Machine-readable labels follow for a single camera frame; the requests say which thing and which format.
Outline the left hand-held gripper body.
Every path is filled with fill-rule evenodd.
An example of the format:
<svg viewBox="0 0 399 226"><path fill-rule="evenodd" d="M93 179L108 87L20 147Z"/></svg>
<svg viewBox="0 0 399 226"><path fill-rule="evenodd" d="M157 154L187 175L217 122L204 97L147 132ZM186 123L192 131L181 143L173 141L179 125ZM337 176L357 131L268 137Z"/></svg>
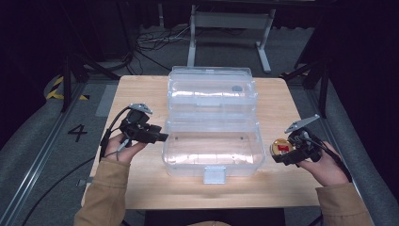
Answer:
<svg viewBox="0 0 399 226"><path fill-rule="evenodd" d="M120 143L126 138L130 140L127 145L131 145L133 140L142 143L155 143L158 133L152 133L150 131L151 125L148 124L149 114L152 111L145 104L130 104L121 110L122 113L125 111L128 111L128 113L119 126L123 134Z"/></svg>

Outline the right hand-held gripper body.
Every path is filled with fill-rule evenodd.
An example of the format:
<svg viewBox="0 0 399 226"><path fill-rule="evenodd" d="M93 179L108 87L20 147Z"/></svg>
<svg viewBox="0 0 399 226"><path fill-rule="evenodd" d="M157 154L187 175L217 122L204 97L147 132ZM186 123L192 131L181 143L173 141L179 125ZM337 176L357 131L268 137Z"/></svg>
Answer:
<svg viewBox="0 0 399 226"><path fill-rule="evenodd" d="M303 160L310 159L313 162L317 162L321 158L321 153L316 147L319 144L318 137L313 134L313 132L307 128L307 125L318 120L320 116L314 114L313 116L294 121L285 131L288 136L296 136L297 144L293 147L294 149L289 152L294 164L297 164Z"/></svg>

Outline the round yellow tin red label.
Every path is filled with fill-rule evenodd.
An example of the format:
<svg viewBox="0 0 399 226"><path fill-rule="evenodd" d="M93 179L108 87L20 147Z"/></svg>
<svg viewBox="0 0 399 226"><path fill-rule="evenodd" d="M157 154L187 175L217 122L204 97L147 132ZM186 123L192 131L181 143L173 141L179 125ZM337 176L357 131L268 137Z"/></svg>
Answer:
<svg viewBox="0 0 399 226"><path fill-rule="evenodd" d="M293 145L284 138L278 138L270 145L270 153L273 156L283 155L291 152L294 149Z"/></svg>

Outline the clear plastic storage box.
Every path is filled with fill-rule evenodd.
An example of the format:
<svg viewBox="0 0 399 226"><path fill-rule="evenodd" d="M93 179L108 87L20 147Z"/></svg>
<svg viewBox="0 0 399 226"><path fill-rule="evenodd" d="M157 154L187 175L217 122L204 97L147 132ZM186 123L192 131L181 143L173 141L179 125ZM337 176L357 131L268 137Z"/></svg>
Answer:
<svg viewBox="0 0 399 226"><path fill-rule="evenodd" d="M244 90L232 91L236 85ZM205 184L252 175L266 159L257 103L249 68L173 68L162 151L168 174Z"/></svg>

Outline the person's left hand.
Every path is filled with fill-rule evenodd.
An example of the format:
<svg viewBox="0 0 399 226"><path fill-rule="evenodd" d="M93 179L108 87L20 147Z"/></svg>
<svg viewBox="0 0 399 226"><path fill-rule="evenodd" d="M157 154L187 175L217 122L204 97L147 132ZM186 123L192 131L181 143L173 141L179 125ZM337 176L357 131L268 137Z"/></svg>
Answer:
<svg viewBox="0 0 399 226"><path fill-rule="evenodd" d="M108 140L108 144L104 153L104 158L130 164L133 157L141 150L143 150L147 146L147 144L137 142L136 144L125 148L121 146L120 142L122 139L123 134L119 134Z"/></svg>

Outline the person's right hand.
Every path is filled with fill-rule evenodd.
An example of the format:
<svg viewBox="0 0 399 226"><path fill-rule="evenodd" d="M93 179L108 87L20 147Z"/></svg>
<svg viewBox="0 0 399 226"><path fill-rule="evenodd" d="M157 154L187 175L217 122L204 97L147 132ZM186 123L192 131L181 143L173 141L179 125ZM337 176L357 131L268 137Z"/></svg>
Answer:
<svg viewBox="0 0 399 226"><path fill-rule="evenodd" d="M349 180L336 161L322 150L322 156L317 162L304 160L298 166L307 170L321 186L337 186L349 183Z"/></svg>

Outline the black tripod stand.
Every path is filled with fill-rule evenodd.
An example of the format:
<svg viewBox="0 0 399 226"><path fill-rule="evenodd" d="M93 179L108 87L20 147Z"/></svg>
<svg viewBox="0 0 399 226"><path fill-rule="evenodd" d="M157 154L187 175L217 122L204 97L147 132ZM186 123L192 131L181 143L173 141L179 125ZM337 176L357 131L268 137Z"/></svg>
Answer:
<svg viewBox="0 0 399 226"><path fill-rule="evenodd" d="M66 54L63 59L62 76L63 76L63 106L61 111L66 112L72 104L72 76L78 83L86 83L89 79L85 65L89 65L94 71L99 72L112 80L119 80L120 77L108 69L104 68L97 62L86 56L76 53Z"/></svg>
<svg viewBox="0 0 399 226"><path fill-rule="evenodd" d="M306 78L302 82L304 89L314 89L317 84L320 84L318 110L321 116L325 119L327 117L327 88L328 88L328 69L327 61L325 59L314 61L302 67L295 69L290 73L282 73L279 77L285 81L294 79L300 75L306 74Z"/></svg>

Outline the person's dark pants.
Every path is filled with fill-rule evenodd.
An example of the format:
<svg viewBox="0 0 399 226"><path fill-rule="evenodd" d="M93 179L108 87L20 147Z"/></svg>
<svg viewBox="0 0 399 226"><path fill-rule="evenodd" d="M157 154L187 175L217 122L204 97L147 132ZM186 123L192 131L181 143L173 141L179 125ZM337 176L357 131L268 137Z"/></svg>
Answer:
<svg viewBox="0 0 399 226"><path fill-rule="evenodd" d="M285 226L284 210L281 208L147 211L144 225L187 226L210 220L231 226Z"/></svg>

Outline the yellow black hazard tape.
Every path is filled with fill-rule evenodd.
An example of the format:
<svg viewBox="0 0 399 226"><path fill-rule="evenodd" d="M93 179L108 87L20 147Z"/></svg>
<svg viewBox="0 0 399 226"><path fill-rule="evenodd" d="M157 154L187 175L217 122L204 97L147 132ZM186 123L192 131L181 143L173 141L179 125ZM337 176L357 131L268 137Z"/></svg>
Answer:
<svg viewBox="0 0 399 226"><path fill-rule="evenodd" d="M63 94L59 94L57 92L58 88L60 87L61 83L63 82L63 76L60 75L55 83L53 84L53 86L51 87L50 91L48 92L46 99L58 99L58 100L63 100L64 99L64 95Z"/></svg>

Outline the aluminium floor rail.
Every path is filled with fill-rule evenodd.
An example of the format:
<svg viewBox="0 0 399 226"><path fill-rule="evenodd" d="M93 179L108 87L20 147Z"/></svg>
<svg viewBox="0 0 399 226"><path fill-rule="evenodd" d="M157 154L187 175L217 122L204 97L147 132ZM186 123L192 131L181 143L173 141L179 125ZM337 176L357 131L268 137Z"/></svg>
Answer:
<svg viewBox="0 0 399 226"><path fill-rule="evenodd" d="M24 175L24 178L19 185L15 195L13 196L8 208L6 209L3 216L0 218L0 226L12 226L15 218L19 215L27 197L29 196L33 186L37 182L50 154L53 151L53 147L57 138L59 137L62 126L69 117L72 108L79 100L82 90L77 88L77 90L72 94L69 101L65 100L67 107L63 112L61 112L55 122L55 125L50 131L50 134L45 139L43 145L40 148L38 155L33 161L32 165Z"/></svg>

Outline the white metal stand frame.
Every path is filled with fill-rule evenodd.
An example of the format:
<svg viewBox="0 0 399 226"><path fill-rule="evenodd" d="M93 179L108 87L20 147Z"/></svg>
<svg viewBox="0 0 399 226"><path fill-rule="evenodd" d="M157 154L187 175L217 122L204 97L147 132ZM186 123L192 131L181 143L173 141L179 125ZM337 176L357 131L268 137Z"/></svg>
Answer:
<svg viewBox="0 0 399 226"><path fill-rule="evenodd" d="M193 67L196 58L196 29L205 28L236 28L257 29L263 31L263 37L256 42L256 49L263 71L271 73L271 67L266 55L265 45L274 22L276 11L270 9L265 14L233 13L233 12L204 12L198 11L196 5L191 6L190 15L190 43L188 49L187 66Z"/></svg>

